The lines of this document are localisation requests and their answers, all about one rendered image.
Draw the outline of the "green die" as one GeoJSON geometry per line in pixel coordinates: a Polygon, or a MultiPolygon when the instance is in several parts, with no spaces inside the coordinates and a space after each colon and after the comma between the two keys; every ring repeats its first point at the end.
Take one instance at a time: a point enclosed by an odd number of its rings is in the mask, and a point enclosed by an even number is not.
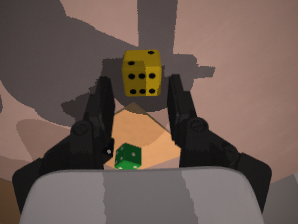
{"type": "Polygon", "coordinates": [[[116,169],[137,169],[142,166],[142,150],[141,148],[124,144],[115,155],[116,169]]]}

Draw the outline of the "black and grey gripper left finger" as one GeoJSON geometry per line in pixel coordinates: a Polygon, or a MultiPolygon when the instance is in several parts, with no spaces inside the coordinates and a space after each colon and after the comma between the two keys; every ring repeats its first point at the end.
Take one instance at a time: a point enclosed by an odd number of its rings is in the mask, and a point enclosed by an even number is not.
{"type": "Polygon", "coordinates": [[[20,214],[33,183],[58,170],[104,169],[102,150],[111,143],[115,100],[111,80],[99,77],[95,94],[90,94],[83,120],[74,123],[70,135],[43,156],[18,169],[12,177],[20,214]]]}

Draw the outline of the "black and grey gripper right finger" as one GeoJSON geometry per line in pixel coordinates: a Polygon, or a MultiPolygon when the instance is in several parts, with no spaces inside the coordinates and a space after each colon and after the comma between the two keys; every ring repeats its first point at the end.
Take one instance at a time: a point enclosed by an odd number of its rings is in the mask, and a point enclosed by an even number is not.
{"type": "Polygon", "coordinates": [[[179,168],[221,166],[238,170],[251,184],[263,213],[271,168],[238,152],[235,146],[209,130],[207,121],[197,117],[191,93],[183,90],[179,74],[169,76],[167,110],[171,140],[181,148],[179,168]]]}

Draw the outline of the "yellow die with black pips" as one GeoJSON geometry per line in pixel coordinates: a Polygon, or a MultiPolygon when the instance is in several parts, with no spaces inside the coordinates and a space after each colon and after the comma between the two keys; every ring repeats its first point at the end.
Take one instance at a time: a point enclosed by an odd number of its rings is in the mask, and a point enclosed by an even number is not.
{"type": "Polygon", "coordinates": [[[160,95],[161,71],[158,50],[127,50],[122,65],[125,95],[160,95]]]}

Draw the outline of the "black die with white pips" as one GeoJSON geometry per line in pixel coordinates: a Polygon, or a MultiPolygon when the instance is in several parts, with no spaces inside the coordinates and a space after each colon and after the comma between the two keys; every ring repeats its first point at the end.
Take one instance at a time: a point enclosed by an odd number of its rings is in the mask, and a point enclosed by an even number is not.
{"type": "Polygon", "coordinates": [[[105,147],[102,150],[103,153],[103,164],[108,162],[111,158],[113,158],[113,152],[114,152],[114,139],[111,139],[111,143],[108,143],[108,147],[105,147]]]}

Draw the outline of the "orange flat mat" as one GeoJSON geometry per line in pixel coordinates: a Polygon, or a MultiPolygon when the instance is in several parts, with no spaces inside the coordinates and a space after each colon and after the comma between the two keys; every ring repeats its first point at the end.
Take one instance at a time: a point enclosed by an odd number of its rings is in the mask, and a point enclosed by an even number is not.
{"type": "Polygon", "coordinates": [[[180,156],[180,148],[171,140],[171,132],[135,102],[114,114],[113,158],[106,165],[114,167],[116,151],[125,143],[141,148],[144,169],[180,156]]]}

